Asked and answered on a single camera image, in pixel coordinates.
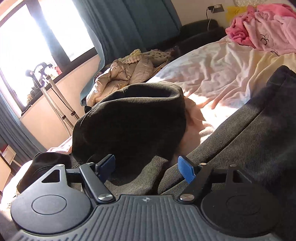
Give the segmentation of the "dark framed window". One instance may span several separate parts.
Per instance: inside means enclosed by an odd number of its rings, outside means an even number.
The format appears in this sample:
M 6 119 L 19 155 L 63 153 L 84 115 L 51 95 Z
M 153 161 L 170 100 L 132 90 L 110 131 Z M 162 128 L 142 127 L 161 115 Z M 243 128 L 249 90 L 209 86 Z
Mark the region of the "dark framed window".
M 58 82 L 96 55 L 74 1 L 1 1 L 1 77 L 21 111 L 40 97 L 27 70 L 50 64 Z

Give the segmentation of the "blue curtain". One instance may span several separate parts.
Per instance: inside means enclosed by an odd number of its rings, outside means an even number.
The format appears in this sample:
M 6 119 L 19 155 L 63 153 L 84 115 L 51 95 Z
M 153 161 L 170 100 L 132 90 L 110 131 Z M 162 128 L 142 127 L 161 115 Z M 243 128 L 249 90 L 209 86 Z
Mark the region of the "blue curtain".
M 31 134 L 1 92 L 1 137 L 16 152 L 19 163 L 30 161 L 46 148 Z
M 100 57 L 98 70 L 177 36 L 181 22 L 171 1 L 74 1 Z M 94 77 L 80 94 L 82 106 Z

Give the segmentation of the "white wooden chair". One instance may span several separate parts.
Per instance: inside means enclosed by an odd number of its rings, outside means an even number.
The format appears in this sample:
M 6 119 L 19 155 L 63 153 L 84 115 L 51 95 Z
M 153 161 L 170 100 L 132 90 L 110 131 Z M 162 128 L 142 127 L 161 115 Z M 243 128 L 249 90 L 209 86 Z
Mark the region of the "white wooden chair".
M 15 160 L 15 157 L 16 152 L 9 145 L 1 152 L 1 193 L 11 178 L 13 178 L 22 167 L 22 165 Z

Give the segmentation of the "quilted white headboard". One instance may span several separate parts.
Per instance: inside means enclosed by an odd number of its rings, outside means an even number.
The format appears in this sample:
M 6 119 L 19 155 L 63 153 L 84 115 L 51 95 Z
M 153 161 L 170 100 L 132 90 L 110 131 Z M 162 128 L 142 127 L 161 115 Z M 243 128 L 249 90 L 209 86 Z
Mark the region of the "quilted white headboard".
M 265 3 L 267 0 L 233 0 L 235 6 L 257 6 Z

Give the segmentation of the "pink fleece blanket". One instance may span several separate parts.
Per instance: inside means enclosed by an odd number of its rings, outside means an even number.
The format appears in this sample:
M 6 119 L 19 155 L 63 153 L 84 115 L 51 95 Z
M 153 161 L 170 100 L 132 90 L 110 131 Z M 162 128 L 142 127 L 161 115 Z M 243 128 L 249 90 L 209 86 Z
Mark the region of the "pink fleece blanket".
M 295 53 L 295 11 L 287 4 L 247 6 L 226 28 L 237 44 L 281 56 Z

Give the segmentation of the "wall power outlet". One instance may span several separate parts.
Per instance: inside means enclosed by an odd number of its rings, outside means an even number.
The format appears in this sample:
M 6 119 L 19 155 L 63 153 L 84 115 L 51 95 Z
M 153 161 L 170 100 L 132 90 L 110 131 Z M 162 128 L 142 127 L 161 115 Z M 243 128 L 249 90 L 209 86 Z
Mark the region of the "wall power outlet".
M 214 6 L 208 6 L 207 8 L 211 13 L 221 13 L 224 12 L 224 7 L 222 4 L 217 4 Z

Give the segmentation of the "black sofa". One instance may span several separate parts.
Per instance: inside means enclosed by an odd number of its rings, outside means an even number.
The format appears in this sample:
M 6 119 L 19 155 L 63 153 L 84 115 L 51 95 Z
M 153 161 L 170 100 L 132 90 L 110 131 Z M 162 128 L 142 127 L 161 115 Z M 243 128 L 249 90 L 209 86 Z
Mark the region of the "black sofa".
M 183 25 L 177 36 L 162 41 L 148 50 L 171 52 L 176 59 L 225 36 L 224 27 L 220 26 L 216 20 L 201 20 Z

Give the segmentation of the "yellow pillow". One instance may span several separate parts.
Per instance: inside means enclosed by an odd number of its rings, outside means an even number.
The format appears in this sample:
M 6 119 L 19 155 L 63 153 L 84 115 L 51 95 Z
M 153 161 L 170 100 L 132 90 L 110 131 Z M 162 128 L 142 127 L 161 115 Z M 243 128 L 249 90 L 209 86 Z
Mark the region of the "yellow pillow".
M 230 23 L 234 17 L 247 11 L 246 6 L 228 6 L 226 8 L 226 21 Z

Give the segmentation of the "right blue curtain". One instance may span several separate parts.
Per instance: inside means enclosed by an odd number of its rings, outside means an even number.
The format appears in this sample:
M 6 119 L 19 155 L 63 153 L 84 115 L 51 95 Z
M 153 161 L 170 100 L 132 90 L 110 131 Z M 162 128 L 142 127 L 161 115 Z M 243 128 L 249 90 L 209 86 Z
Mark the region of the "right blue curtain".
M 100 57 L 98 70 L 177 36 L 181 22 L 171 1 L 74 1 Z M 80 94 L 82 106 L 94 77 Z

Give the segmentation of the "beige quilted jacket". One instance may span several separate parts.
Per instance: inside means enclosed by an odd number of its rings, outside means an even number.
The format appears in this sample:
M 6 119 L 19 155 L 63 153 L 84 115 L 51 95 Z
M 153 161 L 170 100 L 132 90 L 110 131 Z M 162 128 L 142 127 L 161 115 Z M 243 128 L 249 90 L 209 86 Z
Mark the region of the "beige quilted jacket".
M 148 52 L 134 50 L 128 56 L 114 60 L 103 73 L 98 72 L 85 97 L 86 105 L 93 107 L 102 99 L 128 85 L 143 83 L 155 76 L 171 60 L 171 52 L 154 49 Z

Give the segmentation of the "pastel bed sheet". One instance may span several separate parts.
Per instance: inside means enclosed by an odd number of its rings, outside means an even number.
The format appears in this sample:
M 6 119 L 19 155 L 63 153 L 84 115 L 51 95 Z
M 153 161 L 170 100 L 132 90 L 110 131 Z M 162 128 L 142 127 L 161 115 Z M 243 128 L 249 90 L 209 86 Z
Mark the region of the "pastel bed sheet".
M 182 88 L 188 126 L 177 154 L 189 154 L 265 87 L 280 66 L 295 70 L 295 53 L 278 56 L 228 37 L 176 59 L 151 79 Z

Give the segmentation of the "left blue curtain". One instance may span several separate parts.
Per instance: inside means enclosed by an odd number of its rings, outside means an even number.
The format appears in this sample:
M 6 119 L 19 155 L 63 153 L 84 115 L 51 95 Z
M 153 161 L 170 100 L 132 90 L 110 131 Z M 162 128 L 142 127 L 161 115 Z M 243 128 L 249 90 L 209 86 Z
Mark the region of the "left blue curtain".
M 1 92 L 1 137 L 16 152 L 19 163 L 30 161 L 46 148 L 31 134 Z

